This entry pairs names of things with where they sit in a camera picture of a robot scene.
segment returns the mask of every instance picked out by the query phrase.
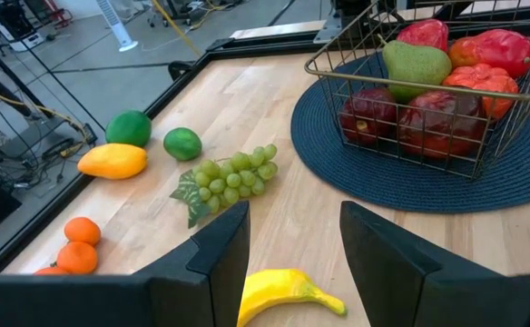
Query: banana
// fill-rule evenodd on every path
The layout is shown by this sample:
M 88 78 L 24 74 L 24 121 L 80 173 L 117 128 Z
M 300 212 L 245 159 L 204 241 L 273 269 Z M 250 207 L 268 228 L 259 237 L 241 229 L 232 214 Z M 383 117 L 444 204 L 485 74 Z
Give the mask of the banana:
M 237 327 L 244 326 L 263 310 L 282 303 L 317 302 L 339 315 L 346 315 L 344 302 L 325 294 L 307 274 L 297 269 L 266 269 L 245 280 Z

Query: gray floor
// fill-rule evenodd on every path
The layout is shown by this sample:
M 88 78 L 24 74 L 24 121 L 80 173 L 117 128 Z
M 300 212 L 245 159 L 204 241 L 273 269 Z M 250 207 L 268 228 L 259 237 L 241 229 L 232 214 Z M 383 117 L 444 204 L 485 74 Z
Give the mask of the gray floor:
M 229 37 L 237 30 L 267 25 L 288 1 L 250 0 L 230 11 L 212 13 L 201 28 L 190 31 L 187 36 L 199 49 L 205 49 L 214 40 Z M 278 20 L 277 25 L 324 19 L 328 12 L 329 0 L 297 0 Z M 132 39 L 140 44 L 125 53 L 117 51 L 117 41 L 101 16 L 75 21 L 60 30 L 55 41 L 43 43 L 34 48 L 33 52 L 50 70 L 55 71 L 168 63 L 196 58 L 194 52 L 171 27 L 163 27 L 160 21 L 157 21 L 156 27 L 150 28 L 147 23 L 149 16 L 140 15 L 126 24 Z M 179 26 L 182 30 L 188 27 L 182 22 Z M 46 34 L 52 30 L 47 28 L 42 32 Z M 99 129 L 98 125 L 106 126 L 112 117 L 124 110 L 144 110 L 172 83 L 166 66 L 56 74 L 56 78 L 79 100 L 90 113 L 88 114 L 46 73 L 46 69 L 30 53 L 13 53 L 7 50 L 4 61 L 46 107 L 56 109 L 79 122 L 90 124 L 100 140 L 103 139 L 103 130 Z M 20 94 L 15 84 L 1 71 L 0 80 Z M 0 101 L 2 131 L 14 138 L 27 127 L 18 112 Z M 77 133 L 64 124 L 41 144 L 34 146 L 33 150 L 40 154 L 64 137 L 79 139 Z M 57 183 L 55 176 L 60 170 L 62 166 L 58 164 L 49 169 L 47 177 L 33 189 L 15 191 L 14 196 L 23 205 L 0 224 L 0 247 L 64 190 L 78 174 L 75 164 L 69 161 L 62 170 L 64 179 Z

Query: metal wire basket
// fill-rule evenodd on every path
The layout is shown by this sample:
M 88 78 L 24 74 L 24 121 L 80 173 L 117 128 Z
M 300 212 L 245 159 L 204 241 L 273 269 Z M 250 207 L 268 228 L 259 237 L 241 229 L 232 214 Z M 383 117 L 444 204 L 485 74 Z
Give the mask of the metal wire basket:
M 516 79 L 518 94 L 392 80 L 388 79 L 383 63 L 380 39 L 394 40 L 404 27 L 433 17 L 448 25 L 450 42 L 494 28 L 513 30 L 530 37 L 530 1 L 523 2 L 417 0 L 415 9 L 398 11 L 388 6 L 387 0 L 373 1 L 305 65 L 306 71 L 317 75 L 321 81 L 328 109 L 343 144 L 468 178 L 480 176 L 484 168 L 505 151 L 530 115 L 530 70 Z M 456 97 L 457 103 L 473 98 L 477 101 L 491 99 L 492 110 L 498 101 L 505 99 L 512 101 L 513 105 L 501 119 L 495 120 L 491 115 L 464 114 L 459 110 L 441 112 L 424 106 L 397 104 L 387 98 L 369 100 L 358 97 L 362 90 L 390 85 L 447 92 Z M 348 105 L 355 106 L 356 101 L 370 102 L 373 114 L 359 117 L 357 110 L 344 109 Z M 377 118 L 376 111 L 384 106 L 396 108 L 395 121 Z M 400 120 L 410 110 L 417 111 L 418 124 Z M 435 118 L 446 121 L 448 128 L 429 128 L 428 121 Z M 360 122 L 374 124 L 373 132 L 359 128 Z M 457 129 L 465 124 L 476 124 L 481 132 L 476 136 L 463 136 Z M 380 133 L 380 126 L 389 132 Z M 409 141 L 408 135 L 413 135 L 414 141 Z M 447 149 L 441 151 L 429 147 L 428 140 L 432 138 L 448 143 Z

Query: fruit basket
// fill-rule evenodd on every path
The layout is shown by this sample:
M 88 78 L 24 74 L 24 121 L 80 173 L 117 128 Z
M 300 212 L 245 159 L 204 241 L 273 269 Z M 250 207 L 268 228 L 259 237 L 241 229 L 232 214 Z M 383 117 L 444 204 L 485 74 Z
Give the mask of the fruit basket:
M 530 58 L 505 70 L 481 60 L 457 65 L 467 46 L 459 47 L 517 32 L 515 49 L 493 55 L 521 54 L 530 44 L 530 2 L 425 0 L 404 11 L 389 3 L 372 2 L 305 69 L 319 77 L 345 146 L 475 179 L 508 151 L 530 116 Z M 446 28 L 439 48 L 404 39 L 412 25 L 433 22 Z M 491 76 L 478 82 L 495 79 L 505 90 L 465 83 L 479 73 Z

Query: yellow mango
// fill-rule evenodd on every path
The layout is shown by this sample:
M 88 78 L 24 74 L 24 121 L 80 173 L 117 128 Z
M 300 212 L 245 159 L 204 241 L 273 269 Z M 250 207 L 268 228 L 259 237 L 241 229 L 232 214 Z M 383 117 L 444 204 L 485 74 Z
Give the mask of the yellow mango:
M 317 302 L 338 315 L 346 315 L 340 299 L 325 294 L 307 274 L 297 269 L 266 269 L 245 279 L 237 327 L 263 310 L 282 303 Z
M 132 177 L 146 167 L 146 151 L 129 144 L 94 147 L 77 164 L 85 174 L 117 180 Z

